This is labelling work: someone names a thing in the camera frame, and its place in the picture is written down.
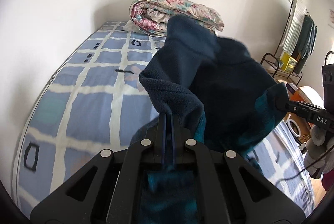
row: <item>metal screw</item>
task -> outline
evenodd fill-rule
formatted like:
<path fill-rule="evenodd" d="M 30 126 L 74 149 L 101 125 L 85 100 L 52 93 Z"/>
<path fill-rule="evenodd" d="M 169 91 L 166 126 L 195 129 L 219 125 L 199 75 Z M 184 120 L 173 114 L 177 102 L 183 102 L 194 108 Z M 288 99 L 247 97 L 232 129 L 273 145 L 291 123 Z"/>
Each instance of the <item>metal screw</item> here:
<path fill-rule="evenodd" d="M 104 149 L 103 151 L 101 151 L 100 155 L 102 157 L 109 157 L 111 155 L 111 151 L 109 149 Z"/>
<path fill-rule="evenodd" d="M 228 150 L 228 151 L 226 152 L 226 156 L 227 156 L 228 158 L 234 158 L 234 157 L 237 156 L 237 154 L 235 153 L 234 150 Z"/>
<path fill-rule="evenodd" d="M 195 139 L 188 139 L 188 140 L 186 141 L 186 144 L 187 144 L 188 146 L 194 146 L 194 145 L 197 144 L 197 142 L 196 142 Z"/>
<path fill-rule="evenodd" d="M 150 139 L 143 139 L 142 141 L 140 141 L 140 143 L 143 146 L 149 146 L 149 145 L 151 145 L 151 140 Z"/>

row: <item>blue checkered bed sheet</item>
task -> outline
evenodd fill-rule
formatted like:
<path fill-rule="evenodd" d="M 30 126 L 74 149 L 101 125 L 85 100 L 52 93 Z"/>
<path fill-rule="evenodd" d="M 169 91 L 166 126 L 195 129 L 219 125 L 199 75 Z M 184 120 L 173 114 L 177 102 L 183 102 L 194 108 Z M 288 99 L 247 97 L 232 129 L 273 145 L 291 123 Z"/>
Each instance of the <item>blue checkered bed sheet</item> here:
<path fill-rule="evenodd" d="M 138 75 L 165 38 L 126 32 L 124 25 L 106 22 L 92 34 L 54 76 L 29 117 L 12 181 L 12 198 L 27 217 L 100 150 L 127 148 L 132 135 L 158 115 Z M 273 183 L 302 165 L 289 136 L 276 128 L 254 150 Z M 313 192 L 306 174 L 278 187 L 306 214 L 311 212 Z"/>

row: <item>floral quilt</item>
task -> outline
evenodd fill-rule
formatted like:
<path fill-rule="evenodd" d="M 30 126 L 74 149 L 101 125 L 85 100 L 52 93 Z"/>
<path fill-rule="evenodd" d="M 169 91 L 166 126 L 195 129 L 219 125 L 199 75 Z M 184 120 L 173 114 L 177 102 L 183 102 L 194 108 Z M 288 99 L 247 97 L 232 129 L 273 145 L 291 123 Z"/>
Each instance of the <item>floral quilt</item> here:
<path fill-rule="evenodd" d="M 167 22 L 175 15 L 193 18 L 212 31 L 222 31 L 224 28 L 217 11 L 187 0 L 134 0 L 130 6 L 130 20 L 151 36 L 166 36 Z"/>

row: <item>yellow box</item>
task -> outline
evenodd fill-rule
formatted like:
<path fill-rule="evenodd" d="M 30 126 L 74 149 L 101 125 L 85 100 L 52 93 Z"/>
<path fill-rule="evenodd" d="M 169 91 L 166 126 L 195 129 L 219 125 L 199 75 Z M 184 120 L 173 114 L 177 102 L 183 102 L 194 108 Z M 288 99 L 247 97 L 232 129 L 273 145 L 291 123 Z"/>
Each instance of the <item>yellow box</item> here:
<path fill-rule="evenodd" d="M 281 56 L 281 62 L 283 63 L 281 69 L 284 70 L 285 72 L 292 73 L 297 60 L 293 59 L 289 54 L 284 52 L 284 54 Z"/>

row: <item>black handle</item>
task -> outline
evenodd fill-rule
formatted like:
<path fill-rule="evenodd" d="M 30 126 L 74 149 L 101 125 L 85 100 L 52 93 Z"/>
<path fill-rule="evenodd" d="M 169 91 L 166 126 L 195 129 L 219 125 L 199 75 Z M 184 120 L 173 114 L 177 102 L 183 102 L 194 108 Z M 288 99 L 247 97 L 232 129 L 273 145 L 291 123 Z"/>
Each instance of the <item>black handle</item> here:
<path fill-rule="evenodd" d="M 132 44 L 132 45 L 135 45 L 135 46 L 138 46 L 138 47 L 140 47 L 140 46 L 142 45 L 141 42 L 138 41 L 138 40 L 132 40 L 132 41 L 131 41 L 131 44 Z"/>
<path fill-rule="evenodd" d="M 32 165 L 32 167 L 29 167 L 27 165 L 27 158 L 28 158 L 28 153 L 30 151 L 30 149 L 32 147 L 35 147 L 35 161 L 34 161 L 34 164 Z M 29 145 L 27 146 L 27 148 L 25 149 L 25 152 L 24 152 L 24 157 L 23 157 L 23 166 L 29 170 L 31 170 L 32 172 L 35 172 L 36 171 L 36 167 L 37 167 L 37 161 L 38 161 L 38 152 L 39 152 L 39 145 L 35 144 L 35 143 L 32 143 L 30 142 Z"/>
<path fill-rule="evenodd" d="M 326 58 L 325 58 L 325 65 L 326 65 L 326 63 L 327 63 L 327 58 L 328 58 L 328 56 L 329 56 L 330 54 L 334 54 L 334 51 L 329 51 L 329 52 L 327 52 L 327 54 L 326 54 Z"/>

